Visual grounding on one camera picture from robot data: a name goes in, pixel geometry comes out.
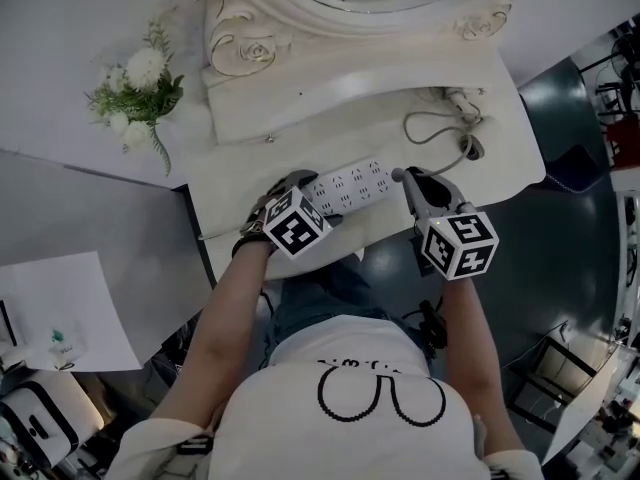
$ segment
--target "white vanity table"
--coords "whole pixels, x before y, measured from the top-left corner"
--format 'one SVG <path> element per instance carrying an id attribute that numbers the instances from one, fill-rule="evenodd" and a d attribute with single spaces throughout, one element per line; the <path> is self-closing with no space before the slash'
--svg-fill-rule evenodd
<path id="1" fill-rule="evenodd" d="M 206 0 L 203 72 L 217 146 L 187 177 L 216 276 L 257 197 L 295 169 L 328 172 L 377 156 L 389 167 L 438 169 L 456 136 L 411 144 L 411 111 L 445 111 L 429 87 L 460 87 L 485 121 L 485 155 L 446 173 L 475 205 L 541 181 L 544 165 L 516 88 L 491 43 L 513 0 Z M 415 137 L 454 124 L 419 116 Z M 400 185 L 356 211 L 295 262 L 280 251 L 268 279 L 310 271 L 413 225 Z"/>

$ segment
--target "person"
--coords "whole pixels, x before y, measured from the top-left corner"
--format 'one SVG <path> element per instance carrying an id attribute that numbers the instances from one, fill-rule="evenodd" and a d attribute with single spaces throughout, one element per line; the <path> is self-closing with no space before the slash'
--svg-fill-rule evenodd
<path id="1" fill-rule="evenodd" d="M 502 398 L 498 355 L 469 279 L 447 282 L 446 383 L 349 256 L 285 280 L 266 368 L 240 383 L 274 247 L 252 211 L 201 313 L 184 366 L 127 431 L 108 480 L 541 480 Z"/>

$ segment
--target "white paper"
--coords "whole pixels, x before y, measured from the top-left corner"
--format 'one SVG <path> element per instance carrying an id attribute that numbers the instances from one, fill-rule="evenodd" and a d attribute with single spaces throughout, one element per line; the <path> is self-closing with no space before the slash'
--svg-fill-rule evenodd
<path id="1" fill-rule="evenodd" d="M 81 355 L 71 371 L 133 370 L 142 365 L 129 344 L 96 252 L 0 268 L 0 298 L 33 350 L 27 366 L 55 370 L 53 332 Z"/>

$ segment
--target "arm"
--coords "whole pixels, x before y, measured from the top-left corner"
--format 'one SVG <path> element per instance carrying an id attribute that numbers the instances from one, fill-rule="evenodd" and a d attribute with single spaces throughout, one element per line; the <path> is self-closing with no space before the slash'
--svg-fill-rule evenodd
<path id="1" fill-rule="evenodd" d="M 180 375 L 151 415 L 207 427 L 236 389 L 244 365 L 270 246 L 243 245 L 213 290 Z"/>
<path id="2" fill-rule="evenodd" d="M 485 455 L 523 449 L 502 398 L 500 363 L 480 299 L 470 279 L 445 283 L 447 382 L 487 428 Z"/>

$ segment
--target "power strip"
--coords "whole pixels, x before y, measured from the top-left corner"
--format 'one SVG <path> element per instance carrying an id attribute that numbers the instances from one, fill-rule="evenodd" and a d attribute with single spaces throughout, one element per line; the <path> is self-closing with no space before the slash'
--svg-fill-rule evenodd
<path id="1" fill-rule="evenodd" d="M 302 193 L 323 216 L 346 215 L 389 195 L 393 183 L 384 163 L 369 157 L 323 174 Z"/>

